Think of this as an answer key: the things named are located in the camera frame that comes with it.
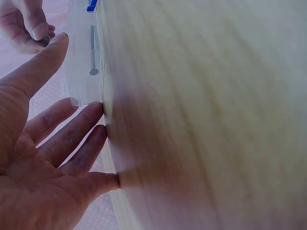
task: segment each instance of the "blue plastic clip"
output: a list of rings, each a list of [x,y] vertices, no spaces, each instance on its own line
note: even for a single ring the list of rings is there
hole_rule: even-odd
[[[95,10],[96,4],[97,4],[97,0],[92,0],[90,2],[90,5],[87,7],[86,11],[93,12]]]

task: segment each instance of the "plastic packaging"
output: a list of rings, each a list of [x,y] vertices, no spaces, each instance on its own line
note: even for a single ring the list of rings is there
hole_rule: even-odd
[[[70,38],[65,69],[73,106],[102,102],[103,68],[96,11],[89,0],[70,0],[66,30]]]

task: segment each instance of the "metal screw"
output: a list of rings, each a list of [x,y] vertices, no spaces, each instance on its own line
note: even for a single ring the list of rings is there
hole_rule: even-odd
[[[92,53],[92,69],[90,71],[90,75],[94,76],[99,73],[99,70],[96,69],[95,64],[95,27],[91,25],[91,53]]]

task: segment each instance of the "pink surface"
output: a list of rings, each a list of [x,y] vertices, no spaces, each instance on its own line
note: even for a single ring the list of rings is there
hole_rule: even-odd
[[[49,24],[56,26],[56,33],[65,31],[68,0],[45,0],[43,8]],[[17,53],[0,35],[0,78],[22,65],[31,56]],[[29,119],[48,108],[59,99],[68,97],[65,68],[62,66],[49,82],[30,101]],[[92,171],[103,171],[101,158]],[[117,230],[118,225],[108,194],[97,198],[87,209],[75,230]]]

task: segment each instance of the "light wood panel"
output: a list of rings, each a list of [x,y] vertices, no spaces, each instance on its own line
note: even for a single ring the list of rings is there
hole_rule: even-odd
[[[122,229],[307,229],[307,5],[102,0]]]

